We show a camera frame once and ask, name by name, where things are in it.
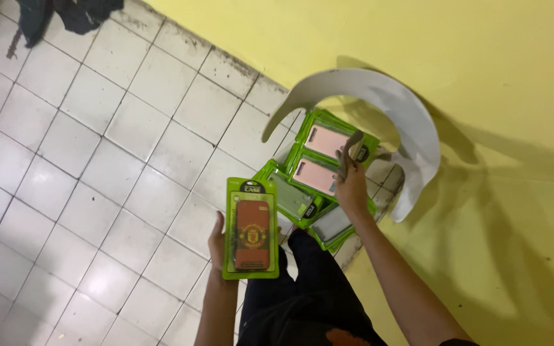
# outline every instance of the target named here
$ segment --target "black pants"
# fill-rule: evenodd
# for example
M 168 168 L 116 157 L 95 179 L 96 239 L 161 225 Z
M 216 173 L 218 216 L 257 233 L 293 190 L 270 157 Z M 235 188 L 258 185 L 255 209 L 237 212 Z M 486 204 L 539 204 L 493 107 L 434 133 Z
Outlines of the black pants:
M 338 297 L 355 299 L 358 302 L 358 297 L 335 259 L 329 251 L 322 250 L 313 237 L 301 229 L 296 229 L 290 235 L 288 245 L 292 249 L 298 267 L 296 281 L 286 270 L 288 260 L 286 252 L 280 246 L 279 277 L 277 279 L 248 280 L 239 332 L 258 312 L 298 294 L 334 291 Z

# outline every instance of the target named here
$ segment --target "white tile floor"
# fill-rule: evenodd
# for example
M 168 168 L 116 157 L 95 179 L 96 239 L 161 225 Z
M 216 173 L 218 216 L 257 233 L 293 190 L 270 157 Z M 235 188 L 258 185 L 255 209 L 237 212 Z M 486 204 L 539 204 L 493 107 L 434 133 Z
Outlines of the white tile floor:
M 304 114 L 261 144 L 286 90 L 140 4 L 85 36 L 55 15 L 6 59 L 18 16 L 0 0 L 0 346 L 191 345 L 225 179 L 287 148 Z M 400 175 L 367 173 L 381 210 Z

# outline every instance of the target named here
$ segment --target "chair backrest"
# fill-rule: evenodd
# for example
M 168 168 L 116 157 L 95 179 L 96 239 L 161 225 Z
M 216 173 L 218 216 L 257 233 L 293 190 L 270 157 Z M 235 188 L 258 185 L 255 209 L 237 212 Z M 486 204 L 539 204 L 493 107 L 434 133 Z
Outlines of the chair backrest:
M 403 168 L 403 190 L 391 218 L 401 222 L 418 200 L 424 186 L 440 168 L 440 139 L 427 108 L 403 84 L 372 70 L 343 68 L 308 76 L 290 90 L 271 115 L 262 142 L 296 108 L 311 110 L 330 96 L 347 95 L 363 99 L 381 109 L 395 124 L 401 146 L 390 161 Z

